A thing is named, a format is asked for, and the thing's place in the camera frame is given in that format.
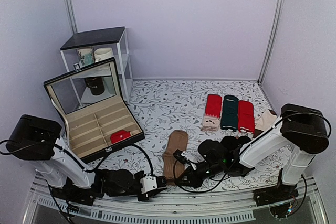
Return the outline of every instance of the white shelf frame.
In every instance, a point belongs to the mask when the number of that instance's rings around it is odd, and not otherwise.
[[[123,39],[125,41],[126,54],[121,53],[120,43]],[[120,37],[119,43],[116,43],[116,45],[117,45],[118,56],[115,57],[115,60],[116,60],[115,62],[116,62],[116,65],[117,65],[118,75],[121,76],[121,78],[119,78],[120,79],[120,88],[121,88],[121,91],[122,91],[122,96],[123,96],[124,101],[127,104],[130,104],[132,84],[133,84],[133,74],[132,74],[130,53],[129,53],[129,48],[128,48],[128,39],[127,39],[126,28],[125,28],[124,32],[122,33],[122,35]],[[64,66],[65,66],[67,72],[70,72],[68,64],[67,64],[67,60],[66,60],[65,55],[64,55],[64,50],[61,50],[60,52],[61,52],[61,56],[62,56]],[[129,76],[130,76],[128,79],[126,79],[126,76],[125,76],[127,66],[128,66]],[[104,75],[103,72],[104,72],[104,70],[97,71],[96,76],[103,76]],[[82,102],[82,99],[80,98],[80,96],[77,92],[77,89],[76,89],[76,87],[73,83],[72,78],[70,78],[70,81],[71,81],[71,85],[72,85],[72,88],[75,92],[75,95],[77,97],[79,105],[83,106],[84,102]]]

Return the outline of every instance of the brown sock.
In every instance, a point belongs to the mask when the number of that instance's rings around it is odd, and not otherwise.
[[[168,144],[166,151],[163,153],[163,176],[166,179],[173,180],[173,166],[176,161],[176,158],[173,156],[173,153],[179,149],[181,151],[185,151],[188,145],[188,133],[181,130],[175,130],[170,134],[168,139]],[[176,178],[178,178],[184,172],[184,165],[180,162],[177,162],[175,166],[175,174]],[[175,185],[174,182],[168,182],[168,185]]]

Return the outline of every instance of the black shelf top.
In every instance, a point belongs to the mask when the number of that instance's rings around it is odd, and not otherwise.
[[[119,43],[124,31],[125,27],[122,26],[76,33],[65,42],[60,50]]]

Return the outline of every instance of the red object in box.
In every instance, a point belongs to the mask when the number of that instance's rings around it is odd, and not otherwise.
[[[120,130],[111,135],[111,142],[112,144],[116,144],[117,142],[120,142],[122,140],[125,140],[126,138],[129,138],[131,136],[130,131]]]
[[[220,118],[222,111],[222,97],[218,94],[208,94],[205,106],[205,115]]]
[[[238,129],[240,132],[255,131],[253,104],[248,101],[239,101],[238,106]]]

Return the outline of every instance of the vent grille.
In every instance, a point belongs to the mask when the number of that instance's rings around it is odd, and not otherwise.
[[[58,210],[54,201],[50,198],[40,196],[38,203],[45,207],[49,207],[55,210]],[[66,203],[58,200],[58,205],[62,210],[66,211]],[[226,214],[226,215],[217,215],[217,216],[204,216],[204,217],[144,217],[144,216],[128,216],[125,214],[114,214],[104,210],[95,210],[90,209],[85,206],[81,207],[81,210],[84,210],[86,213],[90,214],[81,214],[74,213],[72,214],[91,218],[95,220],[101,220],[106,222],[113,222],[117,224],[222,224],[222,223],[242,223],[246,221],[255,220],[252,211],[239,212],[236,214]]]

